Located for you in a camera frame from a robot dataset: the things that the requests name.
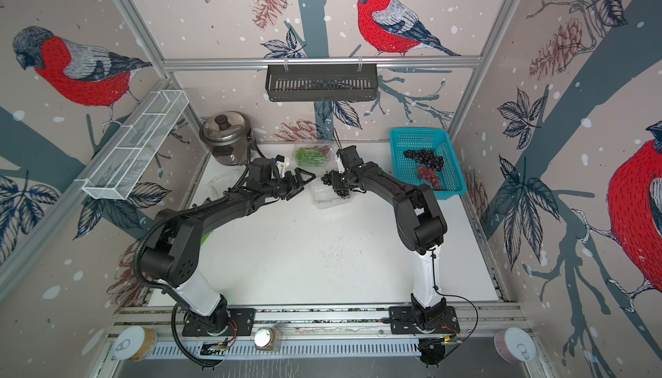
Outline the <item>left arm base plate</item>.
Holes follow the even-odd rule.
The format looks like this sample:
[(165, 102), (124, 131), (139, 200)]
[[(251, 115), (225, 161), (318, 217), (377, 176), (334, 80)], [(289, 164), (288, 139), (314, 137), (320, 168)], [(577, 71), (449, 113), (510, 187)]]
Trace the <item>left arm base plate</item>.
[(248, 337), (251, 335), (256, 310), (249, 307), (225, 307), (203, 317), (191, 310), (184, 313), (183, 336), (192, 338)]

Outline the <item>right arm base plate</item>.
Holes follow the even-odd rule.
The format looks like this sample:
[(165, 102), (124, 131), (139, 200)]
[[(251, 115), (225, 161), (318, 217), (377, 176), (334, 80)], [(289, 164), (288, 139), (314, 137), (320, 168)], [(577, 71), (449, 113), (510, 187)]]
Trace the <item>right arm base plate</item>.
[(460, 334), (455, 308), (444, 302), (429, 308), (389, 307), (388, 316), (382, 321), (390, 326), (394, 335)]

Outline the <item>pink red grape bunch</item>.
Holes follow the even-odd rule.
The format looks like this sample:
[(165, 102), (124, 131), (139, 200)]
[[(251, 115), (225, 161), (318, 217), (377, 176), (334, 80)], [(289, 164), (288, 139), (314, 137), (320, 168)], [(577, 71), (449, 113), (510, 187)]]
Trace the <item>pink red grape bunch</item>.
[(438, 176), (436, 170), (430, 169), (429, 167), (424, 165), (420, 165), (417, 168), (417, 177), (419, 180), (427, 183), (435, 191), (444, 190), (443, 185), (441, 183), (441, 178)]

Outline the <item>white tape roll right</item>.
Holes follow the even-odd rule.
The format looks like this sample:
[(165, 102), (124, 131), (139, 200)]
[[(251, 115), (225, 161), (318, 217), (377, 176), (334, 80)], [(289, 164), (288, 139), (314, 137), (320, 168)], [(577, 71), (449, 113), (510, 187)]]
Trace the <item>white tape roll right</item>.
[(494, 345), (498, 355), (510, 364), (532, 362), (537, 357), (534, 340), (520, 328), (499, 331), (494, 336)]

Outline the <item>black grape bunch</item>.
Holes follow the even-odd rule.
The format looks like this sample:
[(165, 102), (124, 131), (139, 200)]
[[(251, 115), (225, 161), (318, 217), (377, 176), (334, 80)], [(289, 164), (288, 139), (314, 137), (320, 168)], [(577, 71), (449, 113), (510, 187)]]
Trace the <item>black grape bunch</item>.
[(322, 183), (330, 186), (334, 193), (345, 199), (350, 197), (352, 188), (343, 180), (343, 176), (338, 171), (329, 171), (322, 177)]

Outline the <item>green grape bunch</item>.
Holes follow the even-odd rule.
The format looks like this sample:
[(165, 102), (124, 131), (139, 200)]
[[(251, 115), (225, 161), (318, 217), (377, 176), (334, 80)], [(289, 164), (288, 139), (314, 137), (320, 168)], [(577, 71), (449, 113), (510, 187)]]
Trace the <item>green grape bunch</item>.
[(294, 152), (294, 159), (297, 164), (303, 166), (323, 166), (327, 164), (329, 159), (327, 156), (318, 152), (315, 148), (301, 147)]

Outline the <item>teal plastic basket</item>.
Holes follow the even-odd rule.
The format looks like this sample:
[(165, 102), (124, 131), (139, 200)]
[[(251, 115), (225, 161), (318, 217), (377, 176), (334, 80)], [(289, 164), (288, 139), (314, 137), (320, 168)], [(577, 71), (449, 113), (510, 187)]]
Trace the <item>teal plastic basket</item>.
[(446, 131), (435, 128), (394, 128), (390, 131), (395, 177), (413, 185), (428, 185), (438, 200), (464, 195), (467, 184)]

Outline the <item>dark purple grape bunch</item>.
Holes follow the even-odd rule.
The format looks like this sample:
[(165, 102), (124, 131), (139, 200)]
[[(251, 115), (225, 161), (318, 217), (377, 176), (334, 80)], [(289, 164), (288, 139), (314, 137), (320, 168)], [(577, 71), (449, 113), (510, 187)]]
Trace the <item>dark purple grape bunch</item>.
[(432, 149), (406, 150), (403, 155), (437, 172), (443, 171), (445, 165), (444, 157), (436, 155)]

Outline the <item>white tape roll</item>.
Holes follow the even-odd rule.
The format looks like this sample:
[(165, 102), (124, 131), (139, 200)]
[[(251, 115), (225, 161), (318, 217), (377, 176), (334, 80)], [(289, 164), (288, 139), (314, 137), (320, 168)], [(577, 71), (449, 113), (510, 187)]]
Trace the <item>white tape roll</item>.
[(131, 326), (123, 331), (113, 345), (113, 356), (119, 361), (139, 362), (151, 356), (158, 343), (154, 330)]
[(520, 328), (499, 331), (494, 336), (494, 345), (498, 355), (510, 364), (532, 362), (537, 357), (534, 340)]

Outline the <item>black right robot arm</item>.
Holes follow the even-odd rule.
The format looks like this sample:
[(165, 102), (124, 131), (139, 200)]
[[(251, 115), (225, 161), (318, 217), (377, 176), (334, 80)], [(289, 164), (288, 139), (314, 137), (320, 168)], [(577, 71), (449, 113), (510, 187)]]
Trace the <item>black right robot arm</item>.
[(342, 165), (339, 171), (329, 171), (322, 182), (339, 197), (350, 193), (372, 192), (392, 205), (398, 236), (413, 257), (414, 288), (411, 316), (421, 331), (441, 327), (447, 313), (447, 299), (437, 285), (436, 249), (448, 232), (438, 200), (432, 188), (402, 182), (374, 162), (365, 162), (350, 145), (336, 152)]

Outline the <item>silver rice cooker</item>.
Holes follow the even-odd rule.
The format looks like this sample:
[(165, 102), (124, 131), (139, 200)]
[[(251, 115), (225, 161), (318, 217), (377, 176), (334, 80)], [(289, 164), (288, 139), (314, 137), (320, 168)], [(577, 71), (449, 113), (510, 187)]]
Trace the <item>silver rice cooker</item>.
[(225, 111), (211, 116), (201, 126), (199, 137), (219, 164), (240, 166), (249, 161), (252, 128), (244, 114)]

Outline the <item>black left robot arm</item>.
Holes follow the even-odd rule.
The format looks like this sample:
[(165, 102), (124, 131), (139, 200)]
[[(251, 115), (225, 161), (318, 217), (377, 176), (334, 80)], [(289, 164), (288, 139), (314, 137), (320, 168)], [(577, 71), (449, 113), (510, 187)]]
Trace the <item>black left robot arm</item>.
[(144, 287), (169, 295), (205, 333), (220, 335), (234, 324), (227, 299), (198, 268), (203, 242), (213, 231), (261, 207), (289, 201), (317, 176), (299, 167), (289, 171), (284, 157), (259, 154), (216, 200), (184, 210), (164, 209), (134, 252), (134, 278)]

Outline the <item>white tape roll left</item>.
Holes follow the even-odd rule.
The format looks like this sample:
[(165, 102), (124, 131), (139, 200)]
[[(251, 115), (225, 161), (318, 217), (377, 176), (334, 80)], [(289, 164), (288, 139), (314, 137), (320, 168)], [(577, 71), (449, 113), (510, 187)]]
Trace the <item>white tape roll left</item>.
[(123, 331), (113, 345), (113, 356), (119, 361), (139, 362), (151, 356), (158, 343), (154, 330), (131, 326)]

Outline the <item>clear clamshell container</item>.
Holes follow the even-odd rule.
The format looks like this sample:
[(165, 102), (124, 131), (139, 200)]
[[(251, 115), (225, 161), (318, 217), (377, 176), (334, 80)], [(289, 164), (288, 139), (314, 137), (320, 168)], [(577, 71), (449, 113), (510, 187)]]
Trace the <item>clear clamshell container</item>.
[(293, 158), (299, 167), (322, 167), (329, 162), (330, 154), (328, 145), (297, 145)]
[(312, 203), (318, 209), (327, 209), (351, 202), (351, 197), (341, 197), (334, 192), (333, 188), (325, 185), (321, 179), (316, 179), (308, 186)]
[(210, 199), (215, 201), (222, 198), (227, 190), (234, 187), (234, 185), (240, 181), (241, 175), (242, 171), (239, 169), (232, 169), (214, 176), (208, 184), (211, 192)]

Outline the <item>small round silver light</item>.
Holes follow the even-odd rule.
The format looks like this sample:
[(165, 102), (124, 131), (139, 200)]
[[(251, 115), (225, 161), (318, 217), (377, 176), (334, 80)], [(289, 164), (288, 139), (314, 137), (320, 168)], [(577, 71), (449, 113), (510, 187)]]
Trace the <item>small round silver light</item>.
[(253, 337), (256, 350), (274, 351), (279, 343), (279, 331), (275, 327), (262, 327), (257, 330)]

